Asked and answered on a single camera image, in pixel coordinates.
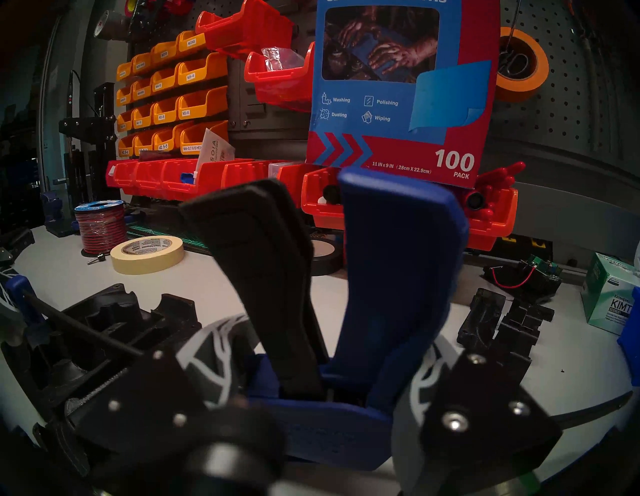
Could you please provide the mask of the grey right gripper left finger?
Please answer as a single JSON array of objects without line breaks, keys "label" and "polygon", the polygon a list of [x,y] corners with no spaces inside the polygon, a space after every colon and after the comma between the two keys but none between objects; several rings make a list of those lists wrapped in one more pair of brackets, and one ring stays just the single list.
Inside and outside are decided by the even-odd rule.
[{"label": "grey right gripper left finger", "polygon": [[73,407],[73,434],[89,466],[160,440],[191,417],[225,406],[243,392],[252,357],[247,315],[220,319],[184,342],[153,348]]}]

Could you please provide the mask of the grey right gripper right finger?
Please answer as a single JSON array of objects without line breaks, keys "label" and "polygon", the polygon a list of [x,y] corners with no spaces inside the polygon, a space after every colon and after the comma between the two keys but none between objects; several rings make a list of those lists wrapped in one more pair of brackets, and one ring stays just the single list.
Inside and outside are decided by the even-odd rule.
[{"label": "grey right gripper right finger", "polygon": [[395,404],[392,462],[399,495],[472,495],[532,474],[559,424],[495,361],[427,349]]}]

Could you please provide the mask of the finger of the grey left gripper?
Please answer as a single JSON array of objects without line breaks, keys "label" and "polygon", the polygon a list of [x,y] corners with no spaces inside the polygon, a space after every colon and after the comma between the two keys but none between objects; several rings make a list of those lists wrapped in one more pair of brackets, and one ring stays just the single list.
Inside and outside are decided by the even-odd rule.
[{"label": "finger of the grey left gripper", "polygon": [[8,283],[19,275],[14,264],[19,255],[35,243],[31,229],[19,227],[1,234],[1,309],[2,311],[18,311],[9,289]]}]

